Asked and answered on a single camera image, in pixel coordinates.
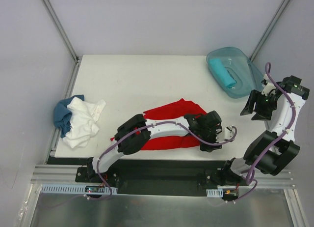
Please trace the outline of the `red t shirt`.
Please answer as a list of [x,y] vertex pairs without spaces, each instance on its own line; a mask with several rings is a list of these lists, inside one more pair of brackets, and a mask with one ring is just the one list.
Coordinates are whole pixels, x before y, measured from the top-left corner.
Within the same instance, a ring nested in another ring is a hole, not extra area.
[[131,155],[198,146],[206,130],[200,119],[206,115],[198,104],[184,99],[136,114],[118,127],[108,151]]

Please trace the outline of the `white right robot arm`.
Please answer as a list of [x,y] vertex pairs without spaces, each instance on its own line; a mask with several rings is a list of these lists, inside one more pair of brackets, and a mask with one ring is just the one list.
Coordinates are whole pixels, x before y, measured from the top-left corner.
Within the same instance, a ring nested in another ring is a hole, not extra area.
[[268,129],[247,148],[242,158],[228,160],[218,172],[220,185],[235,185],[242,175],[253,176],[254,170],[276,176],[299,153],[294,129],[297,117],[309,97],[301,79],[285,77],[275,85],[264,79],[262,91],[252,90],[241,115],[254,114],[252,120],[268,121]]

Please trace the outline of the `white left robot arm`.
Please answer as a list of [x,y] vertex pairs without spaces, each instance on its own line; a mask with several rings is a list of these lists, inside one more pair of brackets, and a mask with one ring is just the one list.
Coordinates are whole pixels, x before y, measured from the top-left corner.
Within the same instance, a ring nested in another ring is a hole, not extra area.
[[121,125],[109,148],[87,162],[87,177],[92,182],[102,180],[117,160],[139,152],[148,142],[171,136],[193,137],[202,151],[220,149],[217,136],[222,132],[221,117],[216,111],[207,114],[186,114],[173,119],[153,120],[137,114]]

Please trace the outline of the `teal translucent plastic bin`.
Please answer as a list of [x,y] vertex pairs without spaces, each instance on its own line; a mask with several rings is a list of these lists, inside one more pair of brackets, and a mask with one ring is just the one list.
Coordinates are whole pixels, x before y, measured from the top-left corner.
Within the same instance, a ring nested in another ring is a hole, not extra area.
[[[236,84],[226,88],[212,72],[209,60],[219,58]],[[208,68],[222,90],[231,98],[238,99],[248,96],[252,90],[262,91],[263,74],[245,55],[236,47],[224,47],[208,53],[206,57]]]

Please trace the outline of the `rolled teal t shirt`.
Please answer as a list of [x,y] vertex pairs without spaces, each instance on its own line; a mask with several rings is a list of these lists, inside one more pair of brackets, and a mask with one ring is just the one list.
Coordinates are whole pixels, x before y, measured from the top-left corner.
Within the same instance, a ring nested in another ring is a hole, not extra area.
[[214,75],[221,81],[224,87],[231,88],[236,84],[236,81],[231,77],[219,58],[210,59],[209,65]]

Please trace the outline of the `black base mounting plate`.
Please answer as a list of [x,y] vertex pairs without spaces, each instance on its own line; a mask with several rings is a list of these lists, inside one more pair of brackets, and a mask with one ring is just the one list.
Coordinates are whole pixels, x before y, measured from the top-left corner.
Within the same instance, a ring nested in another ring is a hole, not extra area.
[[106,172],[97,174],[91,159],[49,158],[49,165],[77,165],[77,183],[101,183],[119,194],[204,197],[219,186],[246,186],[243,178],[225,181],[226,161],[180,161],[121,159]]

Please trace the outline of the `white t shirt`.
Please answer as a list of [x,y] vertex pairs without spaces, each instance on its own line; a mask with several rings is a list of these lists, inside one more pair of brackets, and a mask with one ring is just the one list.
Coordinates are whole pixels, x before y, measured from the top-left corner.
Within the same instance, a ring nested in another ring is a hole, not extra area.
[[72,113],[70,131],[65,134],[63,142],[71,149],[85,148],[90,139],[97,135],[97,125],[106,102],[102,99],[97,103],[89,103],[74,97],[67,109]]

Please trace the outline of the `blue t shirt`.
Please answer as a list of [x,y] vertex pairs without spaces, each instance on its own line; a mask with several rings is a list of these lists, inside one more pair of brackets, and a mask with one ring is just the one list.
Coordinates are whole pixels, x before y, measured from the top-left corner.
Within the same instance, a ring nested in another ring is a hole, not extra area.
[[64,138],[65,135],[71,130],[70,119],[72,112],[67,108],[71,103],[73,97],[60,100],[53,110],[53,124],[56,129],[60,130],[60,137]]

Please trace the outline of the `right corner aluminium post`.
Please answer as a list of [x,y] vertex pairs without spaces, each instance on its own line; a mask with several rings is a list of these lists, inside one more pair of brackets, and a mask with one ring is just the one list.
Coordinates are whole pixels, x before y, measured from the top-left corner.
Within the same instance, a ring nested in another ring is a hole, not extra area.
[[284,12],[288,8],[290,2],[292,0],[282,0],[276,9],[273,17],[270,19],[270,22],[268,23],[266,29],[264,30],[262,36],[260,37],[259,41],[257,42],[257,45],[255,46],[252,54],[250,55],[250,60],[254,61],[256,57],[258,56],[259,52],[267,42],[268,38],[270,37],[271,33],[275,29],[277,23],[279,22],[280,18],[283,16]]

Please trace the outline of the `corner aluminium post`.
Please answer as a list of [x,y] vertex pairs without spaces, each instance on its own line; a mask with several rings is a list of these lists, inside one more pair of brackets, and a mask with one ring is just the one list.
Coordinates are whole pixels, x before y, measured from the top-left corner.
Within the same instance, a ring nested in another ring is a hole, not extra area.
[[259,52],[267,42],[268,38],[270,37],[271,33],[275,29],[277,23],[279,22],[280,18],[283,16],[284,12],[288,8],[290,2],[292,0],[282,0],[276,9],[273,17],[270,19],[270,22],[268,23],[266,29],[264,30],[262,36],[260,37],[259,41],[257,42],[257,45],[255,46],[252,54],[250,55],[250,60],[254,61],[256,57],[258,56]]
[[58,34],[61,37],[61,40],[63,41],[67,51],[69,52],[71,58],[74,60],[75,63],[79,62],[79,56],[77,55],[52,3],[50,0],[41,0],[43,6],[45,7],[49,17],[52,20],[52,23],[54,24]]

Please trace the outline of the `aluminium rail profile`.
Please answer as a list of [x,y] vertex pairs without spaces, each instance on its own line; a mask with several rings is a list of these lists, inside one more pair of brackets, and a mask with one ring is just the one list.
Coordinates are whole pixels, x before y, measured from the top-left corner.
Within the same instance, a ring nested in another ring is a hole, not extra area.
[[79,166],[75,165],[36,165],[31,183],[73,184]]

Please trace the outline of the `left corner aluminium post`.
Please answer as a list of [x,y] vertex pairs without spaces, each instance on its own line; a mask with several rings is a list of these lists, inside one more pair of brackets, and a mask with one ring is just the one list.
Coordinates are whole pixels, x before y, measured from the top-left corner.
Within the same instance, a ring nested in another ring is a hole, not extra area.
[[77,55],[52,3],[50,0],[41,0],[43,6],[45,7],[49,17],[52,20],[52,23],[54,24],[58,34],[61,37],[61,40],[63,41],[67,51],[69,52],[71,58],[74,60],[75,63],[79,62],[79,56]]

